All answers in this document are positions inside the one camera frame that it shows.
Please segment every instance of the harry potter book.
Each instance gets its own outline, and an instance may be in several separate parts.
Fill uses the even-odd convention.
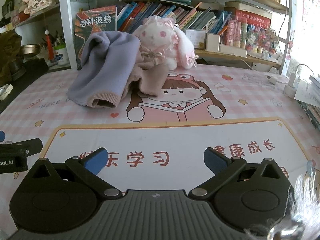
[[[81,69],[81,55],[90,34],[117,30],[117,7],[112,5],[76,13],[75,50],[77,69]]]

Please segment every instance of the orange pencil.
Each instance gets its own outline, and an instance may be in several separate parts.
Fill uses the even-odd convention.
[[[227,25],[227,26],[224,26],[223,29],[218,32],[218,35],[223,34],[223,33],[226,31],[227,28],[228,28],[228,25]]]

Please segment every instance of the lavender cloth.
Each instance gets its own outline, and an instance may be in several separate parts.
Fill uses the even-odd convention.
[[[68,89],[75,103],[116,107],[136,63],[140,40],[128,33],[99,32],[84,45],[82,70]]]

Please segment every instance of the white plug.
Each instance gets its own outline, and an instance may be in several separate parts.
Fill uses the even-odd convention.
[[[291,76],[290,76],[290,80],[289,80],[288,85],[289,85],[290,87],[294,88],[294,87],[297,85],[298,78],[299,78],[299,75],[298,75],[298,74],[296,74],[296,73],[291,73]]]
[[[267,78],[270,80],[270,83],[276,85],[278,82],[278,79],[274,76],[267,76]]]

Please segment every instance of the white box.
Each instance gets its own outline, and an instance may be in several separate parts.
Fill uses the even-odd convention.
[[[186,29],[186,36],[192,42],[195,49],[204,49],[205,31]]]
[[[219,52],[220,35],[207,33],[205,50],[210,52]]]
[[[239,57],[247,57],[248,51],[246,49],[220,44],[219,52]]]

